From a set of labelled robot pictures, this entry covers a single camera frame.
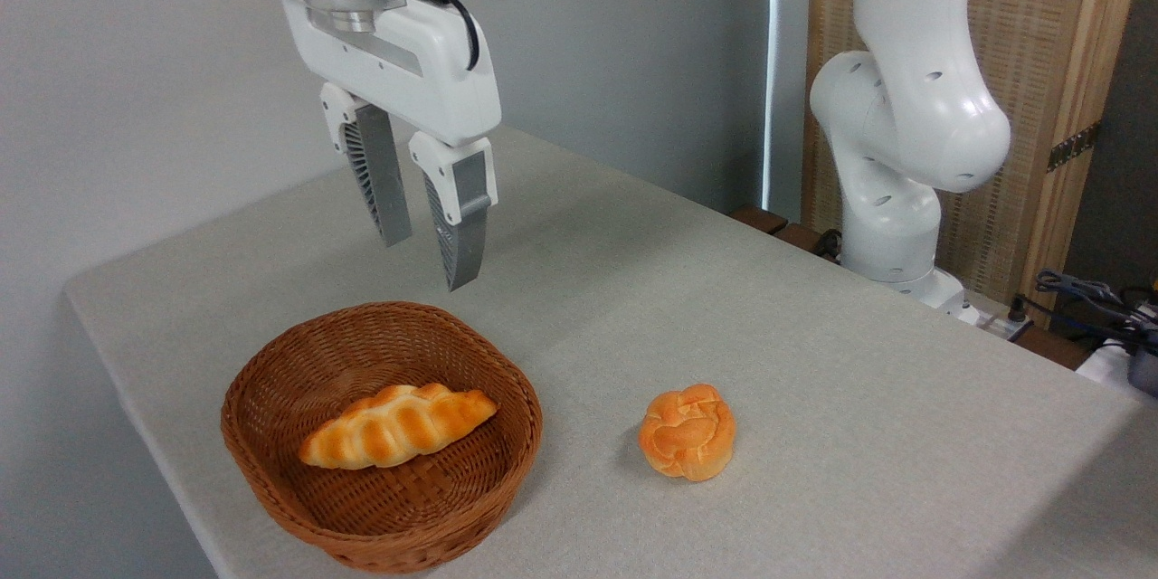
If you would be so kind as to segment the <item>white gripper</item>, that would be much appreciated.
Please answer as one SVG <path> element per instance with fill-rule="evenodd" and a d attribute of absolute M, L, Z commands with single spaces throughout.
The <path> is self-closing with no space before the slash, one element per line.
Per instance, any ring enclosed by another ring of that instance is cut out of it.
<path fill-rule="evenodd" d="M 393 113 L 422 130 L 409 149 L 422 168 L 448 290 L 471 283 L 488 208 L 498 201 L 484 137 L 501 119 L 481 27 L 442 0 L 281 2 L 301 59 L 327 80 L 318 93 L 327 129 L 384 245 L 411 236 Z"/>

